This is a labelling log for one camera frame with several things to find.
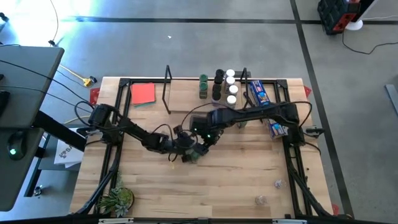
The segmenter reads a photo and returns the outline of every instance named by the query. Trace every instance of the wooden tabletop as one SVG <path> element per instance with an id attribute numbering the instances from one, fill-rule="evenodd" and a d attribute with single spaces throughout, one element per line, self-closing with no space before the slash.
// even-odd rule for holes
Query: wooden tabletop
<path id="1" fill-rule="evenodd" d="M 114 105 L 119 79 L 103 78 L 98 103 Z M 301 79 L 287 79 L 287 83 L 291 101 L 307 100 Z M 129 118 L 148 131 L 163 123 L 173 128 L 186 115 L 183 112 L 167 113 L 161 100 L 162 89 L 163 84 L 155 84 L 155 104 L 140 108 L 130 106 Z M 271 101 L 275 100 L 273 89 L 266 86 L 266 90 L 269 90 L 267 93 Z M 121 111 L 125 96 L 126 91 L 121 100 Z M 170 105 L 169 96 L 168 84 L 165 99 Z M 190 104 L 189 97 L 185 100 L 186 104 Z M 308 113 L 308 105 L 299 104 L 297 108 L 303 120 Z M 312 119 L 309 117 L 304 126 L 311 124 Z M 166 127 L 158 130 L 162 131 L 169 134 Z M 93 136 L 89 141 L 96 139 L 99 136 Z M 306 141 L 317 144 L 313 139 Z M 101 143 L 86 148 L 70 206 L 71 212 L 81 208 L 97 188 L 104 152 L 105 145 Z M 319 152 L 311 146 L 304 146 L 301 147 L 301 153 L 308 186 L 324 209 L 332 213 Z M 283 218 L 287 213 L 293 216 L 282 141 L 272 140 L 268 129 L 258 120 L 248 122 L 244 129 L 236 126 L 225 129 L 217 145 L 211 146 L 209 153 L 200 158 L 197 164 L 183 164 L 178 158 L 172 165 L 167 155 L 149 152 L 138 140 L 125 134 L 119 170 L 125 186 L 136 196 L 127 217 Z M 277 180 L 285 183 L 281 189 L 274 185 Z M 299 188 L 297 194 L 300 208 L 305 211 Z M 266 197 L 265 205 L 256 205 L 255 198 L 260 195 Z"/>

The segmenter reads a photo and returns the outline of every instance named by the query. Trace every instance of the white stand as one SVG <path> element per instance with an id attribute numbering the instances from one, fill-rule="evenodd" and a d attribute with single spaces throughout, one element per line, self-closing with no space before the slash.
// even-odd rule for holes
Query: white stand
<path id="1" fill-rule="evenodd" d="M 363 26 L 363 21 L 349 22 L 346 26 L 348 30 L 360 30 Z"/>

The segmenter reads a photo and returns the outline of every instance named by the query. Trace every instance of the concrete floor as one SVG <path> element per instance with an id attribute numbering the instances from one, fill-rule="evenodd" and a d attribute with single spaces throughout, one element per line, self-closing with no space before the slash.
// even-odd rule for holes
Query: concrete floor
<path id="1" fill-rule="evenodd" d="M 289 0 L 53 1 L 61 20 L 68 16 L 295 19 Z M 56 29 L 50 2 L 8 2 L 0 10 L 10 17 L 0 41 L 48 46 Z M 318 0 L 295 2 L 301 19 L 318 20 Z M 397 1 L 380 0 L 367 17 L 390 16 L 397 11 Z M 355 217 L 397 223 L 398 116 L 384 85 L 398 86 L 398 45 L 361 55 L 344 48 L 341 35 L 326 36 L 320 25 L 302 27 Z M 354 49 L 369 51 L 376 44 L 396 42 L 397 35 L 397 25 L 366 25 L 347 32 L 345 41 Z M 160 77 L 170 65 L 176 77 L 247 67 L 253 77 L 303 78 L 306 86 L 314 84 L 295 24 L 60 22 L 55 40 L 65 49 L 63 65 L 99 81 L 104 76 Z M 88 89 L 59 74 L 55 78 L 88 98 Z M 56 83 L 49 92 L 71 103 L 78 101 Z M 315 102 L 313 94 L 309 99 L 315 107 L 313 120 L 321 126 L 319 101 Z M 41 110 L 59 122 L 75 117 L 72 107 L 51 96 L 46 97 Z M 341 210 L 324 137 L 319 145 L 331 201 Z M 0 220 L 67 214 L 76 177 L 67 172 L 43 173 L 39 183 L 51 186 L 49 193 L 40 198 L 20 195 L 10 212 L 0 212 Z"/>

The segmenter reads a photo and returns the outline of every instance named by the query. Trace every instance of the white paper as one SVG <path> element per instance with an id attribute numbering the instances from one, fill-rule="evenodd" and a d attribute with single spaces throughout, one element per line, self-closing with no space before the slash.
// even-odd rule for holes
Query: white paper
<path id="1" fill-rule="evenodd" d="M 76 132 L 77 128 L 70 128 L 70 130 Z M 67 167 L 66 164 L 71 164 L 70 166 L 73 166 L 74 164 L 81 162 L 83 159 L 83 154 L 84 153 L 82 151 L 71 147 L 61 140 L 58 140 L 54 164 L 65 164 L 65 167 Z"/>

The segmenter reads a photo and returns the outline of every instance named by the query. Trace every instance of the potted plant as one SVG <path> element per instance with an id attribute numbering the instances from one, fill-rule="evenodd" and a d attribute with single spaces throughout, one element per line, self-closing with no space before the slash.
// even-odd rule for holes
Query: potted plant
<path id="1" fill-rule="evenodd" d="M 114 212 L 116 217 L 123 217 L 134 203 L 134 194 L 130 189 L 123 187 L 121 174 L 118 172 L 116 187 L 111 189 L 108 195 L 101 197 L 99 208 L 104 209 L 104 214 Z"/>

